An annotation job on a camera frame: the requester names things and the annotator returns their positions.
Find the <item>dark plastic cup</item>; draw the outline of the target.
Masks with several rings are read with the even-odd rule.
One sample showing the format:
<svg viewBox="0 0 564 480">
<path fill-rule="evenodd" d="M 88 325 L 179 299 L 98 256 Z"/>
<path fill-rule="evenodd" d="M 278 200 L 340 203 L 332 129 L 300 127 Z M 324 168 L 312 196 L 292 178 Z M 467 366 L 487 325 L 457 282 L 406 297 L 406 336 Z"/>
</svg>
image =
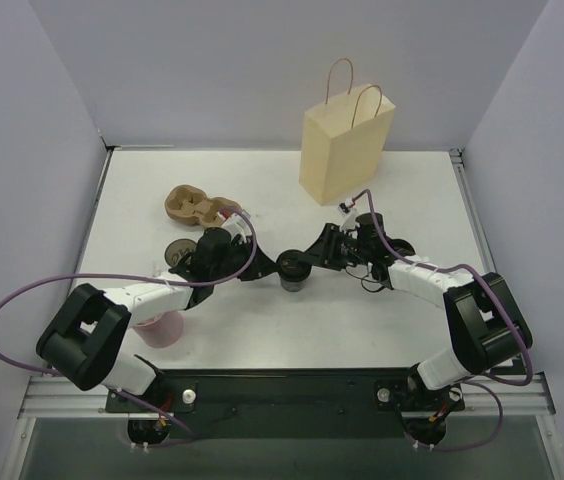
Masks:
<svg viewBox="0 0 564 480">
<path fill-rule="evenodd" d="M 307 281 L 307 277 L 305 277 L 305 278 L 280 277 L 281 287 L 285 291 L 291 292 L 291 293 L 300 292 L 304 288 L 306 281 Z"/>
<path fill-rule="evenodd" d="M 169 243 L 164 251 L 164 260 L 169 267 L 176 266 L 187 254 L 196 249 L 196 242 L 188 238 L 181 238 Z"/>
</svg>

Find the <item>brown cardboard cup carrier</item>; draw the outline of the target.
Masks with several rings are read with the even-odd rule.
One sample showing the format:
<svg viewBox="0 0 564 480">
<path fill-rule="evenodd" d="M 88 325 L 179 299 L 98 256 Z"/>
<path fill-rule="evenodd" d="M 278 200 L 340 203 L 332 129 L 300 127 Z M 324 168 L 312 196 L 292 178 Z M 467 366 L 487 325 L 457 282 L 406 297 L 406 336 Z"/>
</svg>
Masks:
<svg viewBox="0 0 564 480">
<path fill-rule="evenodd" d="M 220 227 L 234 210 L 242 207 L 225 197 L 209 197 L 203 190 L 182 184 L 166 197 L 164 208 L 167 216 L 187 226 L 204 228 Z"/>
</svg>

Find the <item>beige paper bag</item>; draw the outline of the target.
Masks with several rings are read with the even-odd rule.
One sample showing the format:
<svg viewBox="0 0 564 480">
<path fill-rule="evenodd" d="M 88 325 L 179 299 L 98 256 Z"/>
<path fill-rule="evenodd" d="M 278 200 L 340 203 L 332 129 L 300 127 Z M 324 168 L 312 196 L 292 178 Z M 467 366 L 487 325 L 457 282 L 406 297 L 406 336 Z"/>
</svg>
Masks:
<svg viewBox="0 0 564 480">
<path fill-rule="evenodd" d="M 353 62 L 347 89 L 305 111 L 299 183 L 320 205 L 331 203 L 372 179 L 381 160 L 396 106 L 377 84 L 353 86 Z"/>
</svg>

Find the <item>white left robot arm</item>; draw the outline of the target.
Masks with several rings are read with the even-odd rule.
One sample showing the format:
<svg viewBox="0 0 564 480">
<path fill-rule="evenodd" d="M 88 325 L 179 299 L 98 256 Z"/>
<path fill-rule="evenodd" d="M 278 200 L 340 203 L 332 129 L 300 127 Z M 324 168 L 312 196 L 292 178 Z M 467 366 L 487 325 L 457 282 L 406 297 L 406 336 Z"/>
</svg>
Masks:
<svg viewBox="0 0 564 480">
<path fill-rule="evenodd" d="M 127 330 L 196 307 L 218 280 L 253 281 L 276 271 L 252 237 L 209 228 L 153 282 L 105 290 L 77 286 L 38 339 L 36 353 L 82 391 L 97 385 L 125 390 L 141 410 L 155 410 L 164 401 L 165 386 L 156 368 L 120 351 Z"/>
</svg>

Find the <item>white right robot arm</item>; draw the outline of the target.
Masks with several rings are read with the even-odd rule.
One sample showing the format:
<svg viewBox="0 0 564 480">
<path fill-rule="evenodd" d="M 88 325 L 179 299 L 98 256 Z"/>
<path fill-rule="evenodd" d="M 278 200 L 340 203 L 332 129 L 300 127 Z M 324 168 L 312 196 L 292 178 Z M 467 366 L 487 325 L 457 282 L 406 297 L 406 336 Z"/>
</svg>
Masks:
<svg viewBox="0 0 564 480">
<path fill-rule="evenodd" d="M 364 266 L 382 289 L 411 294 L 444 311 L 449 346 L 414 365 L 407 376 L 406 398 L 416 407 L 430 406 L 442 389 L 460 380 L 486 374 L 515 356 L 529 357 L 532 334 L 502 276 L 428 263 L 409 242 L 387 236 L 380 214 L 358 215 L 350 227 L 327 223 L 307 249 L 288 250 L 278 261 L 287 282 L 305 281 L 314 267 Z"/>
</svg>

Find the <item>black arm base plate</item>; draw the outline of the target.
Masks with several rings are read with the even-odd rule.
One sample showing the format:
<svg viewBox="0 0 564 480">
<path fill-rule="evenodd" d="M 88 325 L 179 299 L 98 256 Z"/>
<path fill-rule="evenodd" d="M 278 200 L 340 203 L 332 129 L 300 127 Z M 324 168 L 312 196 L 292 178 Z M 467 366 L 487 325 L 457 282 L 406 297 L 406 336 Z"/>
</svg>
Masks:
<svg viewBox="0 0 564 480">
<path fill-rule="evenodd" d="M 439 443 L 464 410 L 460 385 L 418 392 L 405 368 L 166 370 L 145 406 L 110 393 L 129 431 L 169 439 L 385 439 Z"/>
</svg>

